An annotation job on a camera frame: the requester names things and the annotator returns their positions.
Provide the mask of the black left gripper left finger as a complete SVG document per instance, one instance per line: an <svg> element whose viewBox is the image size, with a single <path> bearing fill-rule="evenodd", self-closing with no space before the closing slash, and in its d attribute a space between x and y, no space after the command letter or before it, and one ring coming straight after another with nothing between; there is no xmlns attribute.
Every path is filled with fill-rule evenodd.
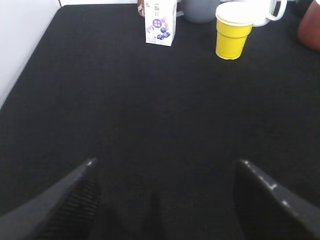
<svg viewBox="0 0 320 240"><path fill-rule="evenodd" d="M68 175L0 218L2 240L86 240L101 201L99 161L86 160Z"/></svg>

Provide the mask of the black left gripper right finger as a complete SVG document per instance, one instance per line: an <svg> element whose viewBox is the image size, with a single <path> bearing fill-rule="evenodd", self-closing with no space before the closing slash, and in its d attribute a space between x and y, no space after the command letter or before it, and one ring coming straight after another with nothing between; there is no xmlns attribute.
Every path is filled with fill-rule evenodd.
<svg viewBox="0 0 320 240"><path fill-rule="evenodd" d="M247 240L318 240L320 209L248 160L237 161L233 180L236 216Z"/></svg>

